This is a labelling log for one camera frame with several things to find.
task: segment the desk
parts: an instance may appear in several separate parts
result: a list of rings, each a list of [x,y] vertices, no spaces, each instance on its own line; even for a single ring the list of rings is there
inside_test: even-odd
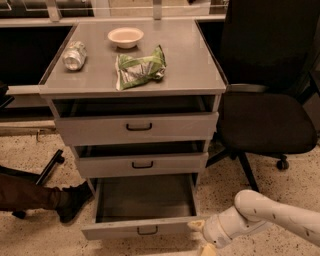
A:
[[[121,50],[107,34],[137,27],[145,36]],[[96,184],[87,239],[189,232],[199,217],[195,193],[205,169],[225,85],[192,19],[80,23],[70,38],[87,60],[70,72],[58,59],[40,94],[50,106],[80,175]],[[164,79],[116,90],[119,53],[148,56],[161,45]]]

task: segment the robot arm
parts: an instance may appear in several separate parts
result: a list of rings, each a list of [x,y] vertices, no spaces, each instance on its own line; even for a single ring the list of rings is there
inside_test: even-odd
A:
[[[276,224],[320,247],[320,213],[275,202],[252,190],[240,191],[234,206],[206,221],[189,223],[217,248],[240,235],[261,232]]]

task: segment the drawer handle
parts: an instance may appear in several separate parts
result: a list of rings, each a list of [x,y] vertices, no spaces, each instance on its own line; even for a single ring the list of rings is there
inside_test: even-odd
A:
[[[130,128],[130,125],[127,124],[126,128],[128,131],[148,131],[152,129],[152,123],[150,123],[149,126],[145,128]]]
[[[140,236],[151,236],[151,235],[155,235],[155,234],[158,233],[158,231],[159,231],[159,230],[158,230],[158,226],[156,226],[155,231],[146,232],[146,233],[141,232],[141,231],[140,231],[140,228],[137,227],[137,233],[138,233],[138,235],[140,235]]]
[[[131,166],[133,169],[148,169],[153,167],[153,161],[151,161],[150,165],[147,165],[147,166],[136,166],[135,162],[132,162]]]

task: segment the small bowl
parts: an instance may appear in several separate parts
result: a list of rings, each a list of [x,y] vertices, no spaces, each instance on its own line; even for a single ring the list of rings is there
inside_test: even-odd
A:
[[[143,32],[137,28],[117,28],[109,32],[108,38],[118,47],[130,49],[137,45],[143,35]]]

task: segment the drawer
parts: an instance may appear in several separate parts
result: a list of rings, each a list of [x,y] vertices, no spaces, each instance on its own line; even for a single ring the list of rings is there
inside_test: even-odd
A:
[[[213,112],[215,96],[181,95],[53,99],[57,117],[125,116]]]
[[[208,153],[201,141],[75,147],[84,178],[198,173]]]
[[[218,113],[82,117],[55,120],[66,145],[208,140]]]
[[[99,179],[88,240],[191,232],[200,219],[191,174]]]

